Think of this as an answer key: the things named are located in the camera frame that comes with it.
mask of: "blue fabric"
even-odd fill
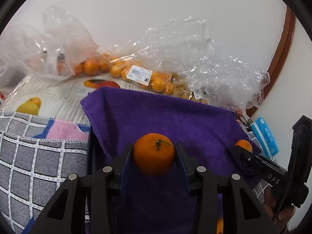
[[[34,222],[35,222],[35,219],[34,217],[32,217],[32,219],[30,219],[30,221],[28,222],[28,224],[26,225],[25,229],[22,231],[21,234],[28,234]]]
[[[89,126],[82,125],[82,124],[77,124],[77,126],[80,128],[80,130],[82,132],[89,132],[90,131],[90,127]]]
[[[46,128],[43,130],[42,134],[38,134],[33,136],[33,138],[37,138],[37,139],[45,139],[46,135],[48,134],[50,128],[52,127],[52,125],[54,124],[55,119],[50,119],[48,122],[48,125],[46,126]]]

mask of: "purple towel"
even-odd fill
[[[81,101],[104,153],[115,157],[126,143],[147,133],[182,142],[186,153],[213,173],[240,174],[254,187],[259,179],[242,170],[230,148],[249,140],[232,112],[189,100],[103,87]],[[259,150],[252,143],[254,150]],[[218,197],[219,215],[222,200]],[[147,177],[133,166],[126,197],[115,209],[120,233],[190,233],[196,198],[188,197],[175,163],[163,176]]]

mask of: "finger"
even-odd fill
[[[294,205],[284,208],[278,215],[279,220],[289,220],[295,214],[296,208]]]
[[[267,186],[266,189],[264,190],[264,201],[271,207],[276,206],[276,200],[273,197],[272,187],[270,186]]]
[[[275,226],[277,227],[278,231],[281,232],[285,228],[285,225],[287,223],[288,220],[277,221],[277,223],[275,223]]]
[[[262,203],[262,206],[264,207],[264,209],[265,209],[266,212],[268,213],[269,218],[272,219],[273,216],[274,216],[274,213],[273,213],[273,210],[272,210],[271,206],[268,205],[266,202],[263,202],[263,203]]]

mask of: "wooden frame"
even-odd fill
[[[277,49],[275,54],[272,58],[271,64],[269,66],[268,72],[270,75],[270,83],[265,86],[263,89],[263,96],[264,99],[269,94],[270,90],[272,89],[273,85],[275,84],[283,65],[286,61],[287,55],[289,53],[289,49],[291,47],[291,41],[294,34],[294,26],[296,22],[296,16],[292,12],[292,10],[287,7],[284,27],[282,31],[282,35],[280,37],[280,42],[278,43]],[[246,110],[246,113],[249,117],[251,117],[258,108],[252,107]]]

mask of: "tangerine stem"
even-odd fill
[[[171,144],[169,144],[168,142],[165,142],[165,141],[163,141],[163,140],[156,140],[157,151],[160,151],[160,142],[172,146]]]
[[[165,143],[165,144],[168,144],[169,146],[172,146],[170,143],[165,142],[165,141],[163,141],[163,140],[158,140],[158,141],[160,141],[160,142],[162,142],[162,143]]]

